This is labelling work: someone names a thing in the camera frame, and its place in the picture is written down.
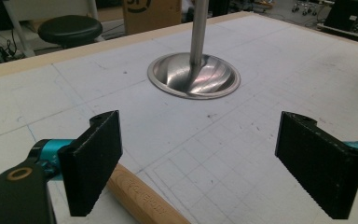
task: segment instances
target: black stool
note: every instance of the black stool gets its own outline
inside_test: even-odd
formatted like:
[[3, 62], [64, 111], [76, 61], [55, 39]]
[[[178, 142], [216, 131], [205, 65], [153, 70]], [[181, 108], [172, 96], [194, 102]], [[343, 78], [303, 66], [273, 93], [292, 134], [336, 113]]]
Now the black stool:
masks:
[[43, 22], [37, 33], [46, 42], [64, 49], [91, 44], [103, 32], [101, 23], [86, 16], [62, 16]]

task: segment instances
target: cardboard box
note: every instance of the cardboard box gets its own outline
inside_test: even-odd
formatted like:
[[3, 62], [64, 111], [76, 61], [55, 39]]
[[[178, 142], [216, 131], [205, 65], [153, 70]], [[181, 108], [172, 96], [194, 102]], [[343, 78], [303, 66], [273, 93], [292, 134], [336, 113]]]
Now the cardboard box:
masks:
[[156, 30], [181, 23], [182, 0], [124, 0], [126, 35]]

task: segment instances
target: stainless steel plate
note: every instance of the stainless steel plate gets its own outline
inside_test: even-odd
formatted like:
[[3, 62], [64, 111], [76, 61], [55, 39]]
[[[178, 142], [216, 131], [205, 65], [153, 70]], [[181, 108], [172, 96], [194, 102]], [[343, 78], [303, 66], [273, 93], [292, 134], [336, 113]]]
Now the stainless steel plate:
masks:
[[229, 63], [203, 54], [200, 65], [190, 65], [190, 53], [175, 53], [153, 61], [150, 81], [162, 91], [186, 99], [214, 99], [235, 91], [239, 72]]

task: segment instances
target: wooden stick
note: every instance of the wooden stick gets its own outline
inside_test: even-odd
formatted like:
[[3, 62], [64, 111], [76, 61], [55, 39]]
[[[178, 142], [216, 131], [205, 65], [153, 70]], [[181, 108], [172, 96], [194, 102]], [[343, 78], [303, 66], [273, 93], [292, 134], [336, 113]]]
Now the wooden stick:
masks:
[[140, 223], [190, 223], [145, 182], [119, 163], [109, 178], [107, 187]]

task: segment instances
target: tabletop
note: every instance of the tabletop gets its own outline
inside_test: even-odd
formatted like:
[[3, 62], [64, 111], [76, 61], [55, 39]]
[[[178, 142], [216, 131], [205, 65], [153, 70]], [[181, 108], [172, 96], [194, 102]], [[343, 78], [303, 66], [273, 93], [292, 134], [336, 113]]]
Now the tabletop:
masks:
[[[358, 193], [350, 218], [333, 220], [274, 156], [282, 111], [358, 140], [358, 43], [227, 18], [208, 23], [204, 53], [236, 67], [241, 85], [219, 99], [177, 98], [147, 78], [155, 59], [190, 51], [189, 24], [0, 65], [0, 173], [36, 141], [77, 138], [119, 110], [120, 163], [191, 223], [358, 224]], [[107, 189], [87, 217], [70, 217], [63, 183], [48, 187], [59, 223], [136, 223]]]

